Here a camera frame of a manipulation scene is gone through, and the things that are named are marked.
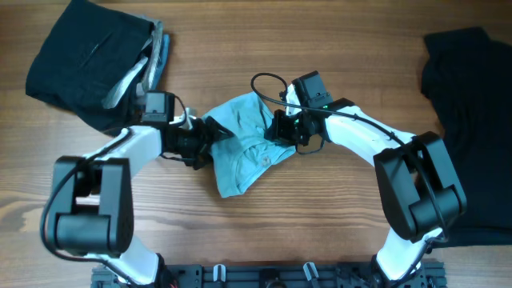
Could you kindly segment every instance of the tan floor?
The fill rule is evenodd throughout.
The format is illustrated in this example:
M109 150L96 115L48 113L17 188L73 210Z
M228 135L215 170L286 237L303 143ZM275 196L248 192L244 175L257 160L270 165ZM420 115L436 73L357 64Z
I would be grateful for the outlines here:
M0 287L85 287L91 266L44 251L38 220L54 161L108 138L25 96L30 64L66 6L37 2L0 4ZM509 2L119 2L104 5L164 21L173 50L162 88L200 114L249 92L257 72L290 81L318 70L334 98L351 99L400 130L439 132L419 92L428 59L422 36L480 25L512 43ZM276 97L281 88L262 86ZM236 198L220 199L211 166L193 171L163 159L132 183L136 234L172 264L369 260L389 228L373 168L334 145L272 167ZM446 262L450 287L512 285L512 247L446 249L434 257Z

